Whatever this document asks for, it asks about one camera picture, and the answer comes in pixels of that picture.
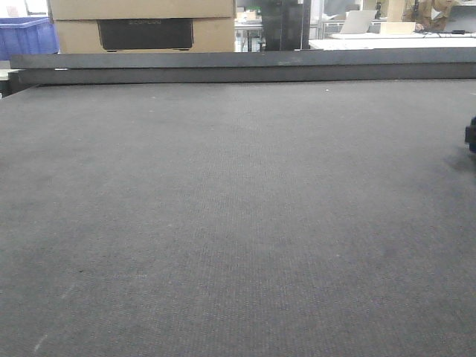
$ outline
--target brown cardboard box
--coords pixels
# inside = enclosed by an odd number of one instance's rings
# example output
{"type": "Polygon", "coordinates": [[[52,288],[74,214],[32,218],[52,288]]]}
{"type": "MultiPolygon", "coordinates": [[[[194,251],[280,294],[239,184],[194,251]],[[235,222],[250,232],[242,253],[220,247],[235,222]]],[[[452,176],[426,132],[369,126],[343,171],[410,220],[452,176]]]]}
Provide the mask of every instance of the brown cardboard box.
{"type": "MultiPolygon", "coordinates": [[[[101,54],[96,20],[56,21],[62,54],[101,54]]],[[[234,19],[193,19],[193,46],[184,52],[234,52],[234,19]]],[[[180,50],[123,50],[118,53],[164,53],[180,50]]]]}
{"type": "Polygon", "coordinates": [[[234,0],[49,0],[55,20],[235,17],[234,0]]]}

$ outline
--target blue plastic crate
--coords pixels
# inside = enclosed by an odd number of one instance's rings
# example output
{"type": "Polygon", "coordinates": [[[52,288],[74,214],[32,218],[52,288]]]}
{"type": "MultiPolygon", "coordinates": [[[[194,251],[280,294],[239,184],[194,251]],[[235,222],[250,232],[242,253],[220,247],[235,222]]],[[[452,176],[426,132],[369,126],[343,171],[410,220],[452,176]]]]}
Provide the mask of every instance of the blue plastic crate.
{"type": "Polygon", "coordinates": [[[0,18],[0,60],[12,54],[55,54],[57,32],[48,17],[0,18]]]}

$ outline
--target gray felt surface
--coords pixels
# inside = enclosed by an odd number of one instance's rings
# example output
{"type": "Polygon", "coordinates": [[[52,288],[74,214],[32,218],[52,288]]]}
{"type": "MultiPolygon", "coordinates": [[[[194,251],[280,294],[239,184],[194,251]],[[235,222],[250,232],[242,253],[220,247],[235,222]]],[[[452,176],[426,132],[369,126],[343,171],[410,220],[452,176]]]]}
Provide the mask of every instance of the gray felt surface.
{"type": "Polygon", "coordinates": [[[474,80],[0,100],[0,356],[475,356],[474,115],[474,80]]]}

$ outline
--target person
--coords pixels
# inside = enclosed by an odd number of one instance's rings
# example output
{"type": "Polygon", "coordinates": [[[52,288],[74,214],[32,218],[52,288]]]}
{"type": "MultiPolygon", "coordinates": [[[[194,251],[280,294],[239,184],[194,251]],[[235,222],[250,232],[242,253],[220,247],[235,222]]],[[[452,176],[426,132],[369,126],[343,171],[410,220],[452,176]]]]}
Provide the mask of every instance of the person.
{"type": "Polygon", "coordinates": [[[451,8],[459,5],[458,0],[421,0],[418,2],[417,11],[406,10],[403,21],[416,22],[415,30],[443,31],[448,21],[451,8]]]}

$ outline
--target black label on box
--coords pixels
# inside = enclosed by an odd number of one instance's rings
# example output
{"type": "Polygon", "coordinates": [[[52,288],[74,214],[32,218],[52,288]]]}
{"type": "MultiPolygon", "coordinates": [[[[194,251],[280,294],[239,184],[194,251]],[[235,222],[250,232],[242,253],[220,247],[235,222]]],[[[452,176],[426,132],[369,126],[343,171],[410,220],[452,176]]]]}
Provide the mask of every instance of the black label on box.
{"type": "Polygon", "coordinates": [[[98,20],[101,45],[107,51],[192,48],[192,19],[98,20]]]}

